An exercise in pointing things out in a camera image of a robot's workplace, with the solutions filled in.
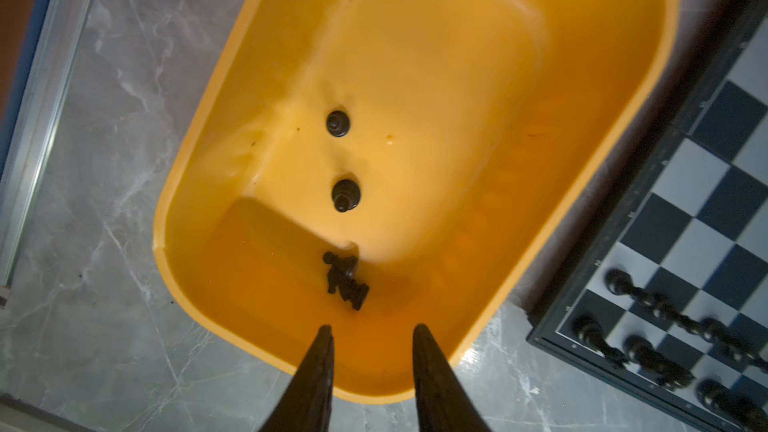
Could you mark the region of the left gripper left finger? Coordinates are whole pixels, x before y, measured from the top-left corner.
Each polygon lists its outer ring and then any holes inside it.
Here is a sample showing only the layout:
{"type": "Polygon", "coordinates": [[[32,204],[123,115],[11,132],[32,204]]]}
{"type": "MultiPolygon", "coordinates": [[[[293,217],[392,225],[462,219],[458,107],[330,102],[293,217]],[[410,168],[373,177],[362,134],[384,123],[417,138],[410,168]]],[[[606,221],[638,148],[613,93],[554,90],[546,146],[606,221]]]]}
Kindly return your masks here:
{"type": "Polygon", "coordinates": [[[328,431],[332,413],[334,338],[323,325],[260,431],[328,431]]]}

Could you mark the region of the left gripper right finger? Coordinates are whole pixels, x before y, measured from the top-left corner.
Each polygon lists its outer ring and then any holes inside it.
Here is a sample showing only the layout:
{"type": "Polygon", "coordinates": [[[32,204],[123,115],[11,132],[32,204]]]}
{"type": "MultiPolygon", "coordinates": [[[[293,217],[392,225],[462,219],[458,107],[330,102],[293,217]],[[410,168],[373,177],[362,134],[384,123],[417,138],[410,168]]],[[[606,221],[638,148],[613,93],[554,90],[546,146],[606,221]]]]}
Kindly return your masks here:
{"type": "Polygon", "coordinates": [[[414,328],[412,358],[420,431],[490,431],[425,324],[414,328]]]}

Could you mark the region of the yellow tray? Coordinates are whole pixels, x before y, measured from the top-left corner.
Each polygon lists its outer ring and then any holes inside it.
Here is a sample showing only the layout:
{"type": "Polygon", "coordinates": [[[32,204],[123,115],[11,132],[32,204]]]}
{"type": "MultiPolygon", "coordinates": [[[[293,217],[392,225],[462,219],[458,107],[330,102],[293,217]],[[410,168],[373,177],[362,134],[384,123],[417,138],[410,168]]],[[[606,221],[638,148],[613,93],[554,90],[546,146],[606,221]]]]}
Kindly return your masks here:
{"type": "Polygon", "coordinates": [[[414,327],[462,358],[653,91],[679,7],[245,0],[157,205],[172,298],[287,373],[330,325],[338,398],[411,398],[414,327]],[[328,251],[358,258],[359,311],[328,251]]]}

